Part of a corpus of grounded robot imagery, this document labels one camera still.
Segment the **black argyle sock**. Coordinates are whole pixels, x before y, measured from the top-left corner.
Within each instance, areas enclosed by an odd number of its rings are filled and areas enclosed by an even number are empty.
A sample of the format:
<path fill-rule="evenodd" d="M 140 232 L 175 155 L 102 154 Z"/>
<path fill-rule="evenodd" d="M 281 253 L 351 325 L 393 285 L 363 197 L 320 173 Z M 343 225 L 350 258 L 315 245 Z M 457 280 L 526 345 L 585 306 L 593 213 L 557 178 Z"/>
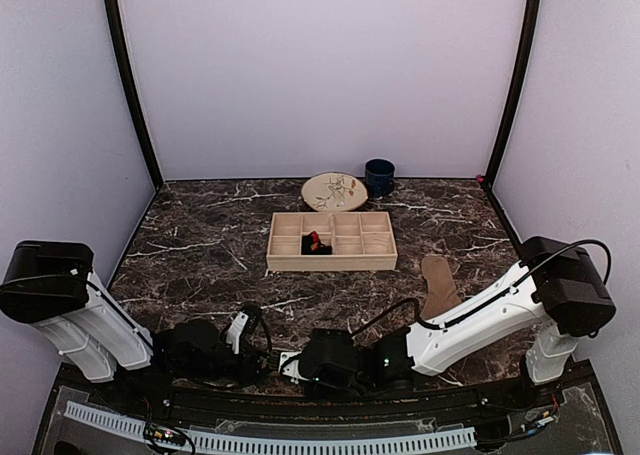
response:
<path fill-rule="evenodd" d="M 301 238 L 301 254 L 302 255 L 332 255 L 333 249 L 330 245 L 322 242 L 319 234 L 312 231 Z"/>

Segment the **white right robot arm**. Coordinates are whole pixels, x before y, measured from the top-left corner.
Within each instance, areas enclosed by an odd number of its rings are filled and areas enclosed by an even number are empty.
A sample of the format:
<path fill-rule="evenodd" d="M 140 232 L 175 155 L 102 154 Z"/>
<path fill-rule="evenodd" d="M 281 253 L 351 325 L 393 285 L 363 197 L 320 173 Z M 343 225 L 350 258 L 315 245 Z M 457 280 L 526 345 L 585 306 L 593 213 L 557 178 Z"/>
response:
<path fill-rule="evenodd" d="M 302 382 L 311 397 L 377 397 L 401 390 L 416 376 L 435 377 L 462 358 L 529 326 L 539 328 L 524 357 L 525 375 L 510 388 L 521 409 L 534 407 L 559 379 L 582 337 L 594 338 L 616 313 L 587 249 L 604 242 L 563 243 L 541 236 L 521 246 L 522 258 L 479 294 L 441 315 L 412 324 L 370 347 L 359 330 L 315 329 L 298 352 L 283 352 L 275 370 Z"/>

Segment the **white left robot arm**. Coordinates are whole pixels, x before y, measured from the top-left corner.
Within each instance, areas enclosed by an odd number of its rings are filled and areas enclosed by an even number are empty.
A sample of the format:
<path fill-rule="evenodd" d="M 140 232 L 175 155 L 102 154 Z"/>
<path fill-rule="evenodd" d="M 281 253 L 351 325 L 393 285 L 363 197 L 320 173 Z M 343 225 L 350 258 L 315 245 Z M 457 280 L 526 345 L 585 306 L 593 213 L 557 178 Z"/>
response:
<path fill-rule="evenodd" d="M 219 330 L 205 319 L 154 333 L 109 294 L 83 243 L 25 240 L 17 244 L 1 284 L 1 311 L 42 333 L 120 411 L 141 402 L 140 387 L 121 369 L 231 387 L 253 385 L 269 373 L 268 349 L 247 337 L 262 325 L 248 305 Z"/>

